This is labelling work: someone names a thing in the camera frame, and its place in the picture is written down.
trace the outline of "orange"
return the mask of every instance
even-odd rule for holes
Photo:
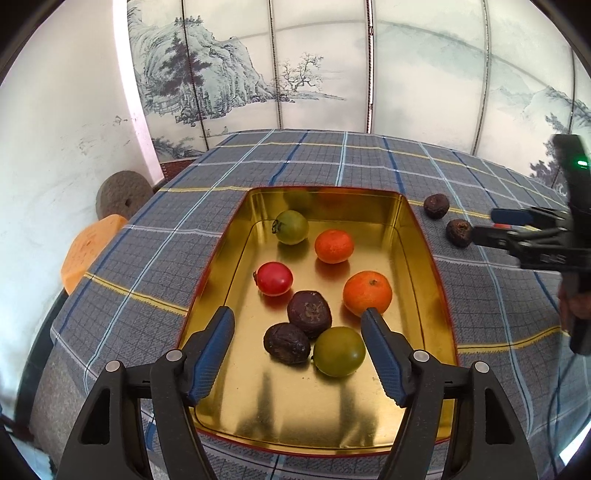
[[[365,270],[347,280],[343,302],[358,317],[370,307],[384,313],[392,302],[392,287],[381,273]]]
[[[324,263],[341,263],[347,260],[355,249],[353,239],[342,230],[326,230],[316,237],[314,250]]]

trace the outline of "green tomato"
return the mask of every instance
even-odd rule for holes
[[[286,245],[296,245],[308,237],[308,220],[295,210],[286,210],[277,215],[271,231]]]
[[[314,344],[314,364],[329,377],[346,377],[365,359],[361,335],[349,327],[332,327],[320,334]]]

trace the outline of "shriveled brown fruit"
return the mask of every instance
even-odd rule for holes
[[[311,348],[306,334],[287,322],[269,327],[263,338],[263,346],[273,358],[286,365],[308,360]]]
[[[287,318],[311,340],[318,338],[318,335],[332,325],[329,304],[315,290],[294,293],[287,304]]]
[[[423,209],[429,218],[439,220],[449,210],[449,199],[442,193],[429,195],[423,202]]]
[[[472,243],[472,225],[462,219],[450,220],[445,228],[446,238],[458,248],[466,248]]]

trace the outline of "blue gripper pad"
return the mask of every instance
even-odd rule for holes
[[[503,225],[530,225],[534,219],[527,210],[515,210],[510,208],[494,208],[491,211],[493,223]]]
[[[407,392],[404,387],[406,382],[404,382],[404,369],[401,361],[406,360],[410,367],[408,356],[405,357],[412,351],[410,346],[405,352],[397,352],[397,355],[395,355],[386,340],[386,335],[394,336],[399,334],[393,333],[388,328],[376,309],[368,309],[361,316],[361,335],[384,392],[399,407],[406,406],[410,392]]]
[[[223,359],[234,336],[234,313],[228,307],[219,307],[205,330],[193,335],[199,335],[199,343],[202,345],[204,343],[193,367],[193,382],[187,391],[189,402],[196,405],[202,398],[209,395],[217,373],[222,366]]]

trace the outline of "plaid tablecloth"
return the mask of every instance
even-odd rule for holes
[[[326,131],[247,131],[227,137],[162,188],[103,251],[52,327],[81,392],[105,364],[152,362],[175,347],[196,282],[232,214],[251,187],[354,186],[406,195],[443,279],[459,359],[495,371],[517,412],[540,475],[548,465],[544,426],[559,371],[571,357],[557,314],[560,276],[523,271],[504,252],[444,238],[422,202],[445,193],[446,219],[490,225],[494,207],[565,209],[553,190],[507,168],[441,147],[376,135]],[[559,399],[557,451],[589,415],[589,370],[578,358]],[[151,404],[142,405],[146,443],[160,459]],[[552,414],[556,427],[556,408]],[[203,436],[221,478],[375,478],[385,456],[274,455]],[[441,474],[447,445],[430,476]]]

